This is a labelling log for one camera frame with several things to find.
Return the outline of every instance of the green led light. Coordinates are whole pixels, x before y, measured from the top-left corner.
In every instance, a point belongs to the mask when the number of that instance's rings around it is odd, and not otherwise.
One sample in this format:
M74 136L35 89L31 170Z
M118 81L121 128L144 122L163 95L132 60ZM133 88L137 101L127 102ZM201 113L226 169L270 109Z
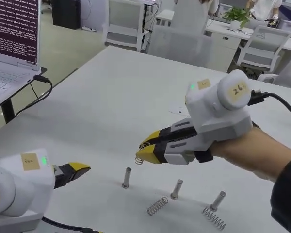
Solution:
M46 159L46 157L43 157L43 158L41 159L41 161L42 161L42 164L43 164L43 165L48 164L48 163L47 163L47 159Z

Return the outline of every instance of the green plant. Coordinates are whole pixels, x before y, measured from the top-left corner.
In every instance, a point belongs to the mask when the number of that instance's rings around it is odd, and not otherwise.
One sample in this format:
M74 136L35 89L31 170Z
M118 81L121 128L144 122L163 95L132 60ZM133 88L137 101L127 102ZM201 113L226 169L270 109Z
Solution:
M238 7L233 7L232 9L230 9L229 11L227 11L224 14L224 17L228 20L228 21L239 21L241 22L241 28L244 27L244 25L249 22L249 12L247 10L238 8Z

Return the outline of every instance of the black box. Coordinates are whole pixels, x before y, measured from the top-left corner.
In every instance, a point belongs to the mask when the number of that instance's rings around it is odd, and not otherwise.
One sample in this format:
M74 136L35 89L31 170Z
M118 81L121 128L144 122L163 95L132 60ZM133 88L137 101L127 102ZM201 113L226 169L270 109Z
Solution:
M53 25L70 29L81 27L80 0L52 0Z

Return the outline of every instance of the coil spring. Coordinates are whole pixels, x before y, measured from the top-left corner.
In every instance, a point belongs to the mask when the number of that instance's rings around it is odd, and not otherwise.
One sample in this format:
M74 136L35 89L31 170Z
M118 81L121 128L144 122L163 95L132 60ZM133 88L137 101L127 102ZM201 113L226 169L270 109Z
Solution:
M220 219L214 212L207 206L203 211L202 214L208 218L210 222L212 222L219 230L223 230L226 224Z
M150 146L150 143L148 143L148 142L143 143L139 147L139 151L142 150L143 148L147 147L147 146ZM135 158L135 164L141 165L143 163L144 163L144 160L136 156L136 158Z
M161 208L163 208L168 203L167 197L162 197L156 203L154 203L150 208L148 208L147 213L149 215L154 215L158 212Z

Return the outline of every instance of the sleeve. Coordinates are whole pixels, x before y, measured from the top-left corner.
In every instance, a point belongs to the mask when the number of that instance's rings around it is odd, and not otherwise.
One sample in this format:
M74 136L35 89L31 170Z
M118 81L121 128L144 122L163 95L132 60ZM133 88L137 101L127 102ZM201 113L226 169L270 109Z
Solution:
M219 6L219 0L213 0L210 4L210 7L209 7L209 12L211 14L214 14L217 12L218 10L218 6Z
M274 8L279 8L282 5L282 0L276 0Z
M271 206L272 217L291 233L291 161L274 184Z

